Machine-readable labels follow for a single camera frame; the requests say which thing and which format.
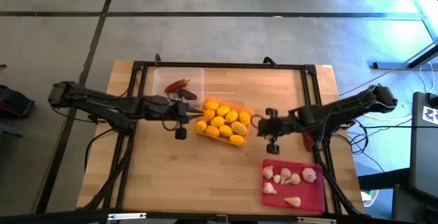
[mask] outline lemon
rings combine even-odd
[[[233,130],[228,125],[221,125],[219,127],[219,132],[220,132],[220,135],[222,135],[224,137],[229,137],[229,136],[233,135]]]
[[[244,145],[245,144],[244,137],[242,137],[240,135],[231,135],[230,142],[232,142],[235,145]]]
[[[194,130],[197,132],[204,132],[206,127],[207,127],[207,123],[205,121],[198,121],[194,126]]]
[[[214,127],[214,126],[207,126],[207,128],[205,128],[205,133],[209,134],[210,136],[213,136],[215,138],[219,137],[219,129]]]
[[[244,124],[240,123],[239,121],[234,121],[231,124],[231,128],[233,129],[233,132],[235,132],[241,136],[248,133],[248,128],[246,128],[246,126]]]
[[[205,108],[210,110],[217,110],[219,108],[219,104],[215,101],[208,101],[205,103]]]
[[[247,112],[241,111],[239,114],[239,120],[242,122],[242,124],[248,125],[251,122],[251,117]]]
[[[214,110],[206,110],[204,111],[204,116],[201,119],[205,122],[209,122],[212,118],[214,118],[215,115],[216,113]]]
[[[228,112],[228,114],[225,116],[225,121],[227,123],[232,123],[235,120],[237,120],[237,112],[236,111],[230,111]]]
[[[227,105],[224,105],[218,109],[218,116],[224,117],[225,114],[227,114],[228,112],[230,112],[230,107]]]
[[[225,119],[222,118],[221,116],[214,117],[210,121],[210,125],[213,125],[214,127],[220,127],[221,125],[224,125],[224,124],[225,124]]]

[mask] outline garlic clove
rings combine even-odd
[[[274,175],[274,177],[273,177],[274,183],[275,183],[275,184],[280,183],[280,178],[281,178],[280,175]]]
[[[291,171],[287,168],[282,168],[281,172],[280,172],[280,184],[284,184],[285,180],[287,180],[290,175],[291,175]]]
[[[263,193],[265,194],[276,194],[276,190],[274,189],[274,186],[271,183],[265,183],[263,185]]]
[[[301,206],[301,199],[299,197],[286,197],[285,201],[295,208],[299,208]]]
[[[297,185],[301,181],[300,175],[297,173],[292,173],[289,179],[285,180],[284,184],[294,184]]]
[[[273,171],[273,168],[274,168],[274,166],[266,166],[264,169],[263,169],[263,176],[266,178],[266,179],[270,179],[273,175],[274,175],[274,171]]]
[[[316,172],[314,169],[311,168],[305,168],[302,171],[302,178],[307,182],[314,182],[316,180]]]

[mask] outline wooden table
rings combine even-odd
[[[123,93],[133,62],[116,61],[107,92]],[[144,94],[150,95],[155,67],[148,68]],[[305,105],[300,71],[279,69],[205,68],[205,95],[254,108],[264,115],[276,108],[279,115]],[[317,66],[323,103],[339,99],[331,66]],[[187,212],[257,215],[318,215],[261,204],[261,163],[265,158],[313,163],[301,134],[280,137],[281,154],[266,153],[267,141],[252,129],[244,148],[195,134],[190,126],[186,140],[175,140],[160,122],[138,122],[125,196],[124,210],[141,212]],[[108,129],[100,124],[96,133]],[[117,135],[108,134],[94,143],[77,205],[84,206],[108,177]],[[332,138],[331,152],[339,186],[356,208],[364,212],[350,145]],[[333,212],[331,191],[326,183],[328,210]],[[112,206],[118,183],[114,187]]]

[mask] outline red tray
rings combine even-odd
[[[312,211],[323,213],[325,211],[325,201],[324,201],[324,178],[322,175],[322,168],[316,164],[305,164],[298,162],[286,162],[280,160],[269,160],[265,159],[263,161],[263,168],[266,166],[274,166],[274,175],[279,175],[282,168],[288,168],[292,173],[297,173],[300,175],[300,183],[298,185],[286,184],[280,185],[280,183],[275,184],[274,180],[266,179],[261,174],[261,189],[263,189],[263,184],[270,182],[277,194],[264,194],[261,192],[261,202],[266,206],[274,206],[280,208],[295,208],[288,204],[284,198],[286,197],[300,197],[301,206],[296,209]],[[316,180],[313,183],[309,183],[302,178],[302,170],[304,168],[312,168],[316,172]]]

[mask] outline red pepper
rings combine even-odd
[[[164,92],[165,93],[171,93],[171,92],[173,92],[176,89],[179,89],[179,88],[182,88],[182,87],[186,87],[187,83],[189,81],[190,81],[190,79],[181,79],[181,80],[176,81],[175,83],[171,83],[171,84],[169,84],[169,86],[167,86],[164,89]]]
[[[183,89],[183,88],[176,89],[174,91],[174,93],[177,93],[179,96],[184,97],[186,100],[197,100],[198,99],[197,95],[195,95],[194,93],[192,93],[186,89]]]

